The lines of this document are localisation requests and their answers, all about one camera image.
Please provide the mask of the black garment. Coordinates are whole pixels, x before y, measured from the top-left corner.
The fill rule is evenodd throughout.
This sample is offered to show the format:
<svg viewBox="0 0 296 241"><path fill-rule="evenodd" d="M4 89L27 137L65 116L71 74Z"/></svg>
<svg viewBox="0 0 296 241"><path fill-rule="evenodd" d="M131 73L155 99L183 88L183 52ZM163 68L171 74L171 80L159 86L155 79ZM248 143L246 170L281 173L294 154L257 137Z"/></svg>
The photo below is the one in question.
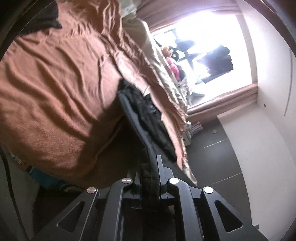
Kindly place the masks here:
<svg viewBox="0 0 296 241"><path fill-rule="evenodd" d="M132 129L144 146L142 206L151 209L159 205L161 194L157 155L161 156L164 167L170 168L175 177L190 186L194 183L178 167L175 147L161 120L162 114L152 102L150 95L144 96L133 84L122 79L119 82L117 97Z"/></svg>

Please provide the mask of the brown fuzzy blanket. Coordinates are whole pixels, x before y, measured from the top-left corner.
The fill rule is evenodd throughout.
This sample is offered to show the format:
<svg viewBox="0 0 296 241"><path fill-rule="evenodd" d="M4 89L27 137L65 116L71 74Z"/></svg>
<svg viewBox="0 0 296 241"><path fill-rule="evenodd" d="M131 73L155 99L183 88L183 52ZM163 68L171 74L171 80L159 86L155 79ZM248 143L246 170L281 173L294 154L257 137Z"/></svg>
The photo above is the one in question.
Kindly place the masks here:
<svg viewBox="0 0 296 241"><path fill-rule="evenodd" d="M1 144L54 177L94 181L122 122L126 79L155 105L166 93L123 29L118 1L59 1L60 30L17 37L1 60Z"/></svg>

